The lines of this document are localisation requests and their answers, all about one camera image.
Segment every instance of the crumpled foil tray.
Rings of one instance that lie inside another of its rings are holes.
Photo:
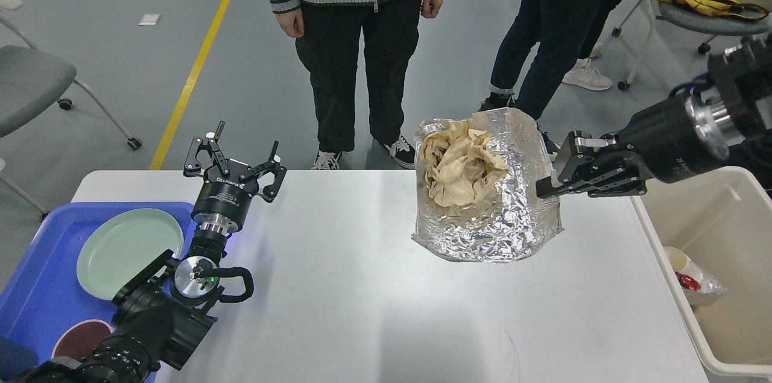
[[[416,132],[424,139],[446,130],[449,119],[425,121]],[[563,231],[560,199],[536,196],[536,181],[552,171],[536,122],[518,109],[472,114],[471,127],[490,133],[488,150],[510,169],[496,182],[497,192],[475,204],[441,207],[428,196],[427,163],[416,159],[417,216],[413,240],[453,262],[510,262],[535,254]]]

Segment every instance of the person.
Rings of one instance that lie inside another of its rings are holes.
[[[612,80],[601,74],[593,66],[592,58],[598,53],[599,46],[596,46],[598,38],[601,37],[603,26],[606,24],[609,13],[621,3],[622,0],[602,0],[598,11],[595,13],[595,19],[590,24],[590,30],[584,38],[579,57],[574,67],[563,76],[563,83],[581,86],[587,90],[599,91],[609,89]]]
[[[414,168],[416,149],[402,136],[403,89],[416,50],[419,12],[438,14],[443,0],[270,0],[284,32],[295,38],[311,73],[319,150],[312,169],[339,169],[354,148],[356,62],[364,32],[370,135],[403,168]]]
[[[538,120],[563,76],[574,67],[601,0],[521,0],[520,9],[496,54],[490,96],[480,111],[514,105]],[[536,58],[513,98],[515,82],[533,45]],[[559,147],[543,133],[548,152]]]

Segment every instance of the white table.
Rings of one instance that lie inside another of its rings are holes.
[[[200,188],[97,171],[72,201],[193,203]],[[630,199],[565,196],[562,217],[529,259],[447,262],[410,238],[414,172],[289,171],[226,248],[254,297],[215,306],[183,370],[156,381],[706,382]]]

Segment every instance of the yellow floor line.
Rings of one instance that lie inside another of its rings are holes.
[[[185,88],[182,89],[180,98],[177,100],[177,105],[171,114],[171,119],[169,119],[169,124],[166,125],[166,130],[163,131],[163,136],[160,139],[160,144],[158,144],[158,149],[155,151],[153,161],[150,163],[149,169],[151,171],[160,169],[160,166],[163,164],[163,159],[166,158],[166,152],[168,152],[169,145],[171,145],[171,139],[174,138],[174,133],[177,132],[177,126],[180,124],[182,114],[185,112],[185,107],[188,105],[188,100],[190,100],[191,93],[193,93],[193,88],[198,80],[198,75],[201,73],[201,68],[204,66],[206,56],[209,55],[209,48],[212,47],[212,42],[215,41],[215,36],[217,36],[217,31],[220,29],[220,23],[223,22],[223,17],[226,14],[230,1],[231,0],[220,1],[220,7],[217,8],[215,18],[212,20],[212,25],[209,26],[209,31],[204,38],[204,43],[201,44],[201,50],[198,51],[198,56],[196,56],[193,68],[191,68],[191,73],[188,75],[188,80],[185,81]]]

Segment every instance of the hand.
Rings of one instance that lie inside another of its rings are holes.
[[[295,9],[286,14],[277,14],[276,20],[279,21],[284,33],[289,37],[303,37],[306,34],[306,25],[303,23],[303,12]]]
[[[424,0],[421,5],[421,15],[424,18],[434,18],[439,13],[442,0]]]

